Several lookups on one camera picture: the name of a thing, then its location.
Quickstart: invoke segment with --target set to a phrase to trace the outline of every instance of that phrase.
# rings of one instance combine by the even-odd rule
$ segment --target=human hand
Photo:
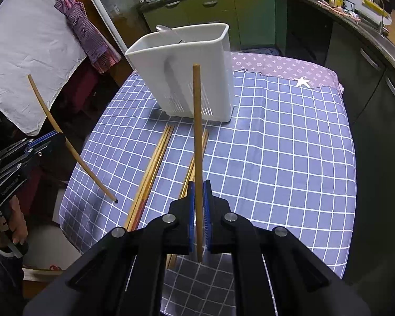
[[[25,217],[19,206],[19,200],[16,196],[13,196],[9,201],[12,213],[11,218],[8,222],[9,229],[13,232],[12,241],[14,244],[23,244],[28,236],[28,229],[26,228]],[[0,229],[3,225],[3,218],[0,217]],[[2,243],[0,240],[0,247],[6,247],[7,245]]]

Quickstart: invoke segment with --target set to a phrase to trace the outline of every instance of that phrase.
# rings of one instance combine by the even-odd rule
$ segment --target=metal screw
[[[162,217],[162,220],[163,220],[165,223],[173,223],[173,222],[176,220],[176,216],[173,215],[173,214],[165,214],[165,215]]]
[[[124,228],[122,228],[122,227],[117,227],[117,228],[114,228],[114,229],[111,231],[111,235],[114,236],[115,238],[120,238],[120,237],[122,237],[122,236],[124,235],[125,232],[126,232],[126,231],[125,231]]]
[[[224,215],[224,218],[228,221],[228,222],[234,222],[235,220],[238,219],[237,214],[234,213],[226,213]]]
[[[275,228],[275,234],[278,235],[278,236],[283,237],[283,236],[287,236],[288,231],[284,227],[276,227]]]

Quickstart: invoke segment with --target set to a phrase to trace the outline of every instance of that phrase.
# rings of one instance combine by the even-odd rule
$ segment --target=wooden chopstick
[[[161,166],[162,159],[164,158],[165,151],[167,150],[167,147],[169,145],[171,135],[173,134],[173,130],[174,130],[174,127],[170,126],[168,134],[165,137],[165,141],[164,141],[164,144],[162,146],[162,149],[160,150],[160,152],[158,154],[158,158],[157,158],[157,160],[155,162],[155,165],[152,168],[152,171],[150,171],[150,178],[149,178],[149,180],[147,182],[146,188],[144,189],[144,194],[142,195],[140,203],[137,206],[137,211],[134,214],[135,218],[133,219],[132,230],[137,229],[138,226],[139,226],[140,220],[142,218],[142,214],[143,214],[143,212],[145,210],[146,202],[148,201],[149,195],[150,195],[151,190],[152,190],[152,186],[154,185],[154,181],[157,178],[158,170],[159,170],[159,168]]]
[[[200,65],[193,64],[193,118],[195,140],[195,213],[196,213],[196,253],[197,261],[203,259],[203,199],[202,199],[202,101],[200,93]]]
[[[39,102],[39,104],[41,105],[42,110],[44,111],[45,115],[47,116],[47,119],[49,120],[49,122],[51,123],[51,125],[53,126],[53,128],[60,132],[63,133],[63,131],[61,130],[61,128],[59,127],[59,125],[57,124],[56,120],[54,120],[53,116],[51,115],[47,105],[45,104],[44,100],[41,97],[40,92],[38,91],[38,88],[31,76],[31,74],[28,75],[28,80],[29,83],[31,84],[32,90],[34,90],[34,94],[37,97],[37,100]],[[66,138],[66,147],[68,148],[68,150],[70,151],[70,153],[72,154],[73,158],[76,159],[76,161],[79,163],[79,165],[85,170],[85,172],[89,175],[89,177],[92,178],[92,180],[100,187],[100,189],[102,191],[105,192],[105,194],[110,197],[110,199],[117,203],[117,198],[110,192],[110,190],[104,185],[102,184],[102,182],[98,179],[98,177],[95,175],[95,173],[92,172],[92,170],[89,168],[88,165],[86,165],[86,163],[83,161],[83,159],[80,157],[79,153],[76,151],[76,149],[73,147],[73,145],[71,144],[71,142]]]
[[[206,144],[208,142],[209,132],[207,129],[203,131],[202,137],[202,152],[205,153]],[[184,198],[187,195],[187,187],[189,185],[189,181],[195,180],[195,155],[192,156],[190,159],[189,168],[187,170],[186,176],[184,177],[183,185],[180,190],[179,199]],[[168,254],[167,255],[167,262],[165,268],[174,269],[174,266],[177,261],[177,254]]]
[[[129,214],[127,216],[124,227],[131,231],[134,229],[134,225],[137,223],[137,214],[142,204],[146,204],[146,200],[150,194],[150,190],[154,183],[155,177],[153,172],[156,170],[158,172],[159,166],[161,165],[162,158],[164,156],[165,150],[167,148],[171,134],[173,133],[173,126],[166,125],[162,136],[152,154],[151,160],[146,167],[145,173],[139,184],[138,190],[136,191],[135,198],[130,206]]]

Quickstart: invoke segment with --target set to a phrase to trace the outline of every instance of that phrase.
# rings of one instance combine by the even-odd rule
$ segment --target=kitchen cabinet
[[[156,32],[156,25],[164,25],[170,28],[189,25],[184,3],[185,1],[175,1],[144,13],[151,32]]]
[[[287,0],[275,0],[275,44],[284,56],[287,45]]]
[[[334,23],[325,66],[344,86],[350,125],[357,119],[384,73],[384,64],[344,27]]]
[[[230,26],[228,36],[231,48],[233,50],[240,48],[234,0],[186,0],[183,3],[189,25],[226,23]]]
[[[275,44],[275,0],[234,0],[242,49]]]
[[[357,205],[349,261],[344,279],[360,289],[390,287],[372,284],[373,272],[388,275],[395,258],[395,72],[386,69],[374,94],[351,131],[356,151]]]
[[[285,55],[325,65],[332,19],[300,0],[287,0],[287,47]]]

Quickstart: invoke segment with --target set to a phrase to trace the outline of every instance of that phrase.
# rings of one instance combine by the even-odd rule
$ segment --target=white sheet
[[[0,5],[0,110],[27,135],[45,120],[27,75],[50,108],[85,52],[54,8],[56,0],[4,0]]]

